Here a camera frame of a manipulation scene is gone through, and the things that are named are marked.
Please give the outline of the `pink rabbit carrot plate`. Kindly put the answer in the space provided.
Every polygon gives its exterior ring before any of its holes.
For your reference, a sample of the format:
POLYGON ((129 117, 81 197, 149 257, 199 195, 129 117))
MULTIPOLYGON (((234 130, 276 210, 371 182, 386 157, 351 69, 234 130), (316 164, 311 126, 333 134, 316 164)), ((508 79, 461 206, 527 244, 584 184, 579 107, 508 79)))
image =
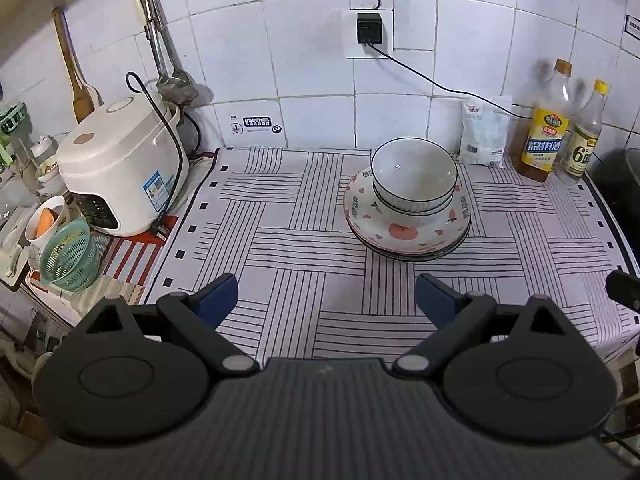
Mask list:
POLYGON ((378 197, 369 168, 346 184, 343 209, 356 237, 390 258, 435 259, 461 245, 471 229, 469 196, 462 185, 427 214, 404 214, 378 197))

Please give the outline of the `large white ribbed bowl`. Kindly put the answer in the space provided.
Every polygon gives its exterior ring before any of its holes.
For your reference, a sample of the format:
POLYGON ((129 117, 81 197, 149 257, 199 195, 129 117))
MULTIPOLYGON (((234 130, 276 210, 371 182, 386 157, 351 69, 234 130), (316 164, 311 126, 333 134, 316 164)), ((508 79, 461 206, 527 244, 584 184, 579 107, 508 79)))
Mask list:
POLYGON ((397 138, 380 145, 371 157, 373 185, 393 205, 427 206, 454 191, 458 168, 438 144, 397 138))

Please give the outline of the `blue fried egg plate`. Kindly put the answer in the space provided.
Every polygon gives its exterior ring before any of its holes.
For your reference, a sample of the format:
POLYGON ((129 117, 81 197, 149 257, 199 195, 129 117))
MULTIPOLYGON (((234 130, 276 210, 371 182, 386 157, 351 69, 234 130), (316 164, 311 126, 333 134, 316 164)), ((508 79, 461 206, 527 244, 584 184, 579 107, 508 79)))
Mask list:
POLYGON ((450 244, 448 247, 436 250, 436 252, 429 252, 428 254, 424 255, 404 255, 400 254, 399 252, 388 252, 387 250, 377 248, 372 244, 366 242, 361 243, 367 248, 371 249, 372 252, 376 252, 377 254, 386 258, 405 262, 425 262, 445 257, 446 255, 450 254, 450 252, 454 252, 463 244, 463 240, 458 240, 457 243, 450 244))

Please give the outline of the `small white ribbed bowl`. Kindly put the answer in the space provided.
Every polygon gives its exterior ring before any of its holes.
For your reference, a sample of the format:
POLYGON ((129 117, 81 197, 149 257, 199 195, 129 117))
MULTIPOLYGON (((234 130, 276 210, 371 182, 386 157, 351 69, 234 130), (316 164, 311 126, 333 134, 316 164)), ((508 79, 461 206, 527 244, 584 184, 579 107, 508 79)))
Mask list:
POLYGON ((434 223, 440 217, 445 214, 445 210, 448 206, 438 214, 433 214, 432 216, 426 217, 409 217, 409 216, 401 216, 400 214, 390 214, 389 212, 385 212, 378 208, 378 204, 374 200, 372 202, 372 206, 376 208, 376 210, 382 214, 382 216, 387 219, 390 223, 398 224, 398 226, 404 226, 405 228, 420 228, 421 226, 427 226, 428 224, 434 223))

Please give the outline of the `white sun print plate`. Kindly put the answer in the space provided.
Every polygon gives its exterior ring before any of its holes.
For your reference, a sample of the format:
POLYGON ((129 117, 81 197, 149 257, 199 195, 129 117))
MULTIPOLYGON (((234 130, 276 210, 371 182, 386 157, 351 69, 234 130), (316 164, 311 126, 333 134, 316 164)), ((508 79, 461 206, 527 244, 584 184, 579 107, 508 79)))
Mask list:
MULTIPOLYGON (((449 244, 448 244, 448 245, 446 245, 445 247, 448 247, 450 244, 457 243, 457 241, 458 241, 458 240, 463 240, 463 241, 465 241, 465 240, 466 240, 466 238, 468 237, 468 235, 469 235, 469 234, 470 234, 470 232, 471 232, 471 228, 472 228, 472 224, 469 224, 469 225, 466 227, 466 229, 463 231, 463 233, 462 233, 462 234, 461 234, 461 235, 460 235, 456 240, 454 240, 453 242, 449 243, 449 244)), ((370 242, 367 242, 363 237, 359 236, 355 231, 352 231, 352 235, 353 235, 354 237, 356 237, 356 239, 357 239, 357 240, 359 240, 359 241, 360 241, 360 243, 361 243, 361 242, 366 242, 366 243, 372 244, 372 243, 370 243, 370 242)), ((429 253, 429 252, 421 252, 420 254, 408 254, 408 252, 400 252, 400 254, 404 254, 404 255, 424 255, 424 254, 428 254, 428 253, 429 253)))

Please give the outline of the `medium white ribbed bowl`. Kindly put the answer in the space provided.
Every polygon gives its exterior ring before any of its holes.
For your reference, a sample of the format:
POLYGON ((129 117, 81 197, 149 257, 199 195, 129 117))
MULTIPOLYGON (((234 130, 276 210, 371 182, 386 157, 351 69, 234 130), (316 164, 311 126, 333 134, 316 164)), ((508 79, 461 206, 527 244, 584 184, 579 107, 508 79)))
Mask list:
POLYGON ((385 212, 389 212, 390 214, 400 214, 401 216, 409 217, 426 217, 432 216, 433 214, 438 214, 447 206, 449 206, 454 199, 454 191, 451 191, 443 198, 438 198, 437 200, 435 200, 434 205, 399 207, 393 205, 389 200, 386 200, 386 198, 383 197, 382 193, 376 188, 375 185, 372 186, 372 191, 375 196, 375 201, 378 204, 378 208, 384 210, 385 212))

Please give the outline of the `red striped cloth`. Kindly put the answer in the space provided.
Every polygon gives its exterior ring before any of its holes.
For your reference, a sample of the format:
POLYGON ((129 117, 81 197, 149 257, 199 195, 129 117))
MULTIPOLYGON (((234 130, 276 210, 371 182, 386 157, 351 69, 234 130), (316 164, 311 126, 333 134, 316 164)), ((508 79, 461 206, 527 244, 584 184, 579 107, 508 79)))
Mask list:
POLYGON ((91 231, 100 256, 100 270, 96 280, 79 292, 66 292, 40 282, 39 254, 29 251, 30 270, 25 286, 42 302, 53 308, 55 301, 78 312, 88 311, 103 296, 120 295, 128 304, 136 304, 144 292, 144 283, 151 275, 156 258, 164 243, 149 232, 133 237, 112 237, 91 231))

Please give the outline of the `black pot with glass lid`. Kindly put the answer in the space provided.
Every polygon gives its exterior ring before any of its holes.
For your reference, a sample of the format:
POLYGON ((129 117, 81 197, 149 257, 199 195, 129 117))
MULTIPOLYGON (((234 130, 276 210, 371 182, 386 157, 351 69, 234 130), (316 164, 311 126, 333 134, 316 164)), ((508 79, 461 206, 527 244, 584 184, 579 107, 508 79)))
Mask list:
POLYGON ((615 151, 602 160, 594 173, 594 182, 631 245, 639 244, 639 157, 638 148, 615 151))

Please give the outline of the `striped white table cloth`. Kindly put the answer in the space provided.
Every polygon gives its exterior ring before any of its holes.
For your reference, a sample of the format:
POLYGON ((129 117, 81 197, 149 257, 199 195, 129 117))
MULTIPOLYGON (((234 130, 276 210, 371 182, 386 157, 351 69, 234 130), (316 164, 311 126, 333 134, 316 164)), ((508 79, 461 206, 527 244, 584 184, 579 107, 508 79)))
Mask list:
POLYGON ((259 361, 395 359, 434 330, 414 299, 422 273, 504 304, 547 295, 605 360, 638 339, 638 314, 605 291, 611 271, 638 266, 589 182, 570 188, 509 167, 463 167, 464 200, 452 211, 469 221, 463 243, 432 261, 399 261, 378 251, 383 234, 358 238, 346 220, 355 176, 369 162, 358 151, 220 151, 144 300, 234 275, 239 300, 219 330, 259 361))

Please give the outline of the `green plastic strainer basket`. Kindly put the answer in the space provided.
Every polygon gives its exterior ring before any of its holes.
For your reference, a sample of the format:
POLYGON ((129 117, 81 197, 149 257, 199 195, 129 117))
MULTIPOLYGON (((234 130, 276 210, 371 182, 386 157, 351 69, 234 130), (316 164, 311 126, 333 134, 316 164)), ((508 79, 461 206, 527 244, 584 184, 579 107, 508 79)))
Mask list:
POLYGON ((84 219, 78 218, 55 233, 40 257, 40 281, 68 292, 88 287, 98 276, 100 258, 84 219))

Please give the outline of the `yellow cap vinegar bottle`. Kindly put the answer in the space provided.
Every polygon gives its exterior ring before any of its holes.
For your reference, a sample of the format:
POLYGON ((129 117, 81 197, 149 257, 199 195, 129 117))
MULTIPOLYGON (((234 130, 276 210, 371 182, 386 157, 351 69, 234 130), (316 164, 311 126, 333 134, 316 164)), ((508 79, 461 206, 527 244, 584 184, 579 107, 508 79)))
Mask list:
POLYGON ((607 96, 608 84, 597 79, 589 100, 574 119, 570 140, 556 172, 566 185, 577 184, 587 169, 602 131, 602 113, 607 96))

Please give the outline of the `white rice cooker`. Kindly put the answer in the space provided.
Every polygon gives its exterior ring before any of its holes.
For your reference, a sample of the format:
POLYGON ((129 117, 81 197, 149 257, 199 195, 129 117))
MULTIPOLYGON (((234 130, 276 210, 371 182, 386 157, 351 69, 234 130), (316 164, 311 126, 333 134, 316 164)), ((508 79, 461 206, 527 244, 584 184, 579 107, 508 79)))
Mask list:
POLYGON ((104 104, 61 142, 58 171, 90 226, 128 237, 149 229, 186 182, 180 108, 141 93, 104 104))

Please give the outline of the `white cup with orange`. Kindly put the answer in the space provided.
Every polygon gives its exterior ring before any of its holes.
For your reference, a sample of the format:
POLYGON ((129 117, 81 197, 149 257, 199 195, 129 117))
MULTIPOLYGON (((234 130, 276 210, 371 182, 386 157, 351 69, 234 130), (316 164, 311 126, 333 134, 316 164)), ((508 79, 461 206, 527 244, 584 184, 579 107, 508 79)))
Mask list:
POLYGON ((42 252, 56 232, 69 221, 70 211, 64 196, 53 196, 46 200, 27 222, 26 240, 42 252))

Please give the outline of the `yellow label cooking wine bottle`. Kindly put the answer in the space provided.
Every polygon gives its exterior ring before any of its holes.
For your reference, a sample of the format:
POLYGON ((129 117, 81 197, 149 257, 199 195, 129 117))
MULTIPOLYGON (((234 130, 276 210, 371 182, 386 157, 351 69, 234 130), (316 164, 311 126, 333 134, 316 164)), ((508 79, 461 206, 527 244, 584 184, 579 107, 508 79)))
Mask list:
POLYGON ((544 182, 570 125, 570 75, 572 64, 558 58, 553 74, 541 89, 516 170, 529 179, 544 182))

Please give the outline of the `white salt bag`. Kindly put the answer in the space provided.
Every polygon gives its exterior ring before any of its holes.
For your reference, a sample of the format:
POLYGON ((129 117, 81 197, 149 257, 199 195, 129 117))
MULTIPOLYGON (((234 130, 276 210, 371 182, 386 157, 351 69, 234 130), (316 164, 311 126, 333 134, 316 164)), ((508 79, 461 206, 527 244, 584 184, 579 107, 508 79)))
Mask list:
POLYGON ((462 164, 503 166, 512 96, 498 96, 491 101, 506 111, 477 98, 469 98, 461 104, 462 135, 458 161, 462 164))

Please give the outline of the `metal ladle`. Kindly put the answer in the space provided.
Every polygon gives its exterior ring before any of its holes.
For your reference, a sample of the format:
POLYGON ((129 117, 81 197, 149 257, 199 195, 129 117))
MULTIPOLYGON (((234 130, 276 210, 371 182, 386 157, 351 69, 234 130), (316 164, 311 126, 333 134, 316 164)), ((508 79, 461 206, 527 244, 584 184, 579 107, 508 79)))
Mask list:
POLYGON ((198 89, 182 68, 160 0, 134 0, 158 73, 156 88, 165 101, 188 106, 198 97, 198 89))

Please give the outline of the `wooden spatula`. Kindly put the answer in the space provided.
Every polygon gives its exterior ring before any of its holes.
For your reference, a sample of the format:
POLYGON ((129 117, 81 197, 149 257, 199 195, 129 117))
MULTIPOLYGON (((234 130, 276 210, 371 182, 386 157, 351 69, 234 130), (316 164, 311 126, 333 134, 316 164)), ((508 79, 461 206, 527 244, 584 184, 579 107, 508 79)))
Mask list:
POLYGON ((68 32, 66 19, 62 9, 56 6, 52 10, 52 20, 58 37, 63 62, 65 64, 70 90, 72 90, 72 107, 76 122, 80 124, 92 112, 101 105, 98 90, 85 80, 81 73, 78 59, 76 58, 70 33, 68 32))

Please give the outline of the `black plug adapter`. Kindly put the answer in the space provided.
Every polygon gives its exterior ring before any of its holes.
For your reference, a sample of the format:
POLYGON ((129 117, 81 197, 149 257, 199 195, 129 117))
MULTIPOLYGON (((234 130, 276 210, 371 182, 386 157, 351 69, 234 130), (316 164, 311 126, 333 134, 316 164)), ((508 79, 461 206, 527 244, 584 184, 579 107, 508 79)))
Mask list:
POLYGON ((358 44, 376 46, 384 39, 382 16, 376 12, 359 12, 356 18, 358 44))

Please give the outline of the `blue wall sticker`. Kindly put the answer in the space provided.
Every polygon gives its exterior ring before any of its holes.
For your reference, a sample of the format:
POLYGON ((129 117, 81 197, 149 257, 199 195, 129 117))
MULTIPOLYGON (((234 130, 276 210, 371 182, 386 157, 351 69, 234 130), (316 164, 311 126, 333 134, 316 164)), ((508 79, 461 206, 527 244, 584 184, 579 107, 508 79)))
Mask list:
POLYGON ((283 128, 272 120, 270 116, 230 116, 231 132, 236 136, 246 132, 269 132, 279 134, 283 128))

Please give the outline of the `white wall socket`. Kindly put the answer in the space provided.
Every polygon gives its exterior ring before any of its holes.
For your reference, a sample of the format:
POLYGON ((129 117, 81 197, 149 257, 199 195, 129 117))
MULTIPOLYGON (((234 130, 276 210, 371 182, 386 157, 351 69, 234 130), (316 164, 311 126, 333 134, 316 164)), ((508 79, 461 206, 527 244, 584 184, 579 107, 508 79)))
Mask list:
POLYGON ((383 54, 393 54, 392 11, 343 11, 341 26, 345 58, 380 58, 383 54))

